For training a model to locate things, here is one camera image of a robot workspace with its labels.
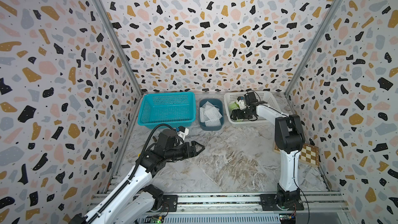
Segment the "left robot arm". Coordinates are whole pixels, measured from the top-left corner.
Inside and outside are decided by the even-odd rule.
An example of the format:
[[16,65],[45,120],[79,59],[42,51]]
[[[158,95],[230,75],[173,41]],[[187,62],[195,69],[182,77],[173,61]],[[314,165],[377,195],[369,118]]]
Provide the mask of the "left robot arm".
[[198,156],[204,145],[184,139],[189,130],[159,124],[152,129],[135,165],[123,181],[86,215],[77,214],[71,224],[128,224],[138,221],[147,212],[159,214],[170,210],[164,192],[151,184],[167,163]]

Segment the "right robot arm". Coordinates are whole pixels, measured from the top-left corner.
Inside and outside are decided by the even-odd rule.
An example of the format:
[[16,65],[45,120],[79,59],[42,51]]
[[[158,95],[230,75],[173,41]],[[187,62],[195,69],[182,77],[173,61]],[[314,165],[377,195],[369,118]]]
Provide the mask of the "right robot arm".
[[297,183],[300,152],[305,144],[300,117],[284,113],[269,93],[229,93],[224,101],[230,123],[244,125],[269,122],[274,126],[274,141],[279,149],[281,174],[276,194],[262,196],[263,209],[303,210],[302,191]]

